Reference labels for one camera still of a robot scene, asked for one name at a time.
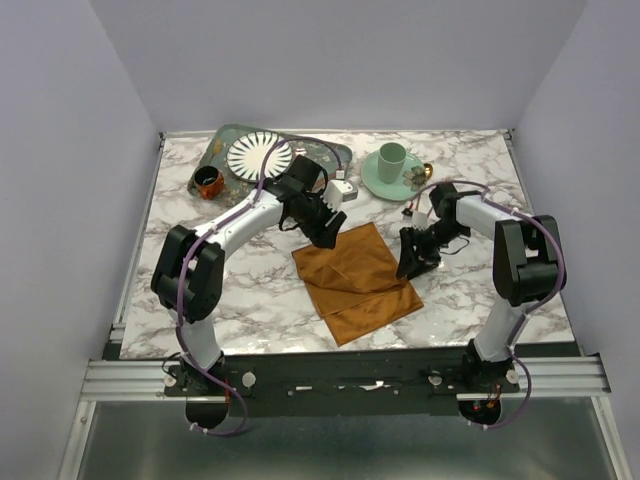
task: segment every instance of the white wall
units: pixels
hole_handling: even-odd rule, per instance
[[[56,478],[158,136],[85,0],[0,2],[0,477]]]
[[[516,130],[536,212],[555,215],[565,301],[600,352],[640,477],[640,2],[591,0]]]
[[[91,0],[163,131],[513,127],[585,0]]]

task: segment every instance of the white plate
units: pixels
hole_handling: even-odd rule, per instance
[[[234,175],[247,182],[257,182],[264,156],[269,149],[282,140],[272,132],[255,132],[240,137],[233,142],[227,154],[227,165]],[[284,173],[293,160],[293,152],[288,143],[279,146],[269,156],[265,174],[272,178]]]

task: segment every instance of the orange satin napkin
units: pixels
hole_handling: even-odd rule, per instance
[[[373,223],[338,235],[336,248],[293,252],[318,315],[338,345],[387,325],[424,304]]]

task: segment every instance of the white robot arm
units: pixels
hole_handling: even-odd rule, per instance
[[[427,226],[427,215],[415,212],[412,227],[400,230],[397,276],[414,278],[436,268],[439,249],[459,235],[468,237],[472,229],[493,240],[498,295],[463,362],[468,383],[481,383],[474,378],[501,376],[510,367],[509,348],[525,326],[526,313],[566,283],[558,227],[553,217],[516,216],[481,192],[458,192],[450,182],[437,185],[429,198],[439,220]]]
[[[177,320],[178,291],[183,291],[184,323],[178,322],[178,338],[197,365],[208,370],[222,352],[216,341],[211,315],[222,293],[224,262],[251,238],[286,219],[297,222],[302,232],[320,248],[334,248],[346,215],[342,203],[357,196],[357,189],[344,180],[328,181],[322,192],[312,193],[322,168],[298,156],[288,172],[265,182],[260,195],[252,192],[240,204],[195,230],[180,225],[171,229],[153,274],[151,289]],[[187,270],[184,284],[180,269],[187,251],[203,236],[194,268]]]

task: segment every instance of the marble surface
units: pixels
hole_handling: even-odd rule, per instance
[[[381,201],[362,185],[360,165],[385,142],[403,144],[434,165],[432,181],[447,176],[491,186],[490,197],[526,210],[524,195],[502,135],[495,131],[398,133],[317,133],[348,145],[354,153],[348,178],[357,183],[357,200],[346,204],[343,230],[374,222],[398,257],[398,231],[407,222],[403,205]],[[149,283],[167,231],[176,224],[195,227],[224,208],[194,198],[186,183],[210,137],[167,139],[122,345],[122,358],[159,358],[178,351],[173,323]],[[455,256],[443,256],[439,269],[413,280],[424,308],[338,348],[316,314],[296,273],[291,252],[308,244],[299,232],[272,228],[228,259],[222,299],[215,312],[218,341],[227,353],[318,352],[465,345],[480,331],[494,301],[492,242],[478,234]],[[573,340],[559,297],[535,314],[520,342]]]

